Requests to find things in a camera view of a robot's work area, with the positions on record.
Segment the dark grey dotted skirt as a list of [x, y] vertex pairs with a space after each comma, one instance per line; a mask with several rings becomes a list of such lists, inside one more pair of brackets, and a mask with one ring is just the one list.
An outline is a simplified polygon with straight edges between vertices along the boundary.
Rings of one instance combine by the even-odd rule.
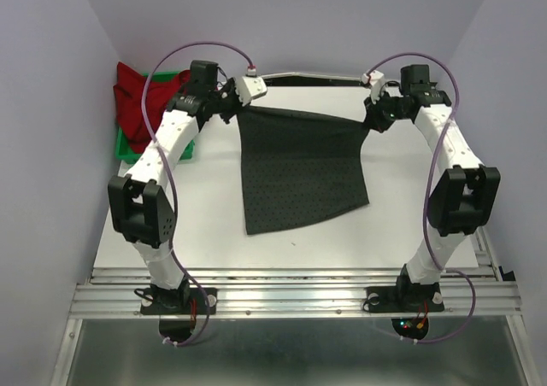
[[318, 224], [369, 203], [355, 120], [248, 107], [237, 115], [248, 235]]

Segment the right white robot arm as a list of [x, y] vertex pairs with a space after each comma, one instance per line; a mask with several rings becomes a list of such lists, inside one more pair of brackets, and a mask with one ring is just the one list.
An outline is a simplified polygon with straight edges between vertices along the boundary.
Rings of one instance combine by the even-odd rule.
[[370, 90], [364, 125], [386, 132], [398, 120], [410, 120], [432, 151], [422, 210], [423, 241], [403, 267], [394, 302], [412, 309], [424, 299], [422, 286], [437, 284], [455, 250], [491, 216], [501, 173], [472, 151], [455, 121], [456, 105], [430, 80], [427, 65], [403, 67], [399, 93], [388, 93], [385, 75], [362, 75]]

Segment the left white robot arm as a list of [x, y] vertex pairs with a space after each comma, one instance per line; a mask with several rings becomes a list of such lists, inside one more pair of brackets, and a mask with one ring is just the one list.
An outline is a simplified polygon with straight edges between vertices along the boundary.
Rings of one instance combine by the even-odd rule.
[[153, 77], [131, 75], [140, 86], [138, 107], [150, 142], [132, 167], [109, 181], [110, 216], [114, 230], [147, 265], [150, 287], [161, 292], [163, 306], [179, 313], [189, 306], [191, 293], [186, 288], [187, 274], [174, 254], [178, 199], [166, 193], [175, 186], [174, 168], [212, 116], [237, 112], [263, 97], [267, 87], [252, 68], [247, 75], [218, 85], [217, 63], [194, 61], [188, 73], [163, 83], [170, 92], [159, 102], [162, 120], [153, 126], [147, 109], [147, 99], [156, 95]]

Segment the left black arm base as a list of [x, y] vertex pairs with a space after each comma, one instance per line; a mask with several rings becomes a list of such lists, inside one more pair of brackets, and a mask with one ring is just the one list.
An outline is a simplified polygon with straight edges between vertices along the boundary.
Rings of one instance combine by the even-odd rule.
[[216, 314], [217, 288], [204, 289], [209, 306], [202, 292], [184, 281], [178, 289], [162, 289], [154, 284], [147, 288], [136, 288], [133, 294], [140, 301], [143, 315], [206, 315]]

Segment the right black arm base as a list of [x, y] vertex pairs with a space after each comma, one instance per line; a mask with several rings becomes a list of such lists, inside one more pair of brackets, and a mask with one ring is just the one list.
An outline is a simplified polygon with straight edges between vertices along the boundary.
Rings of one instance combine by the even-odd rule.
[[370, 313], [440, 313], [444, 311], [443, 300], [434, 301], [440, 293], [439, 286], [412, 285], [409, 289], [396, 286], [370, 286], [366, 289]]

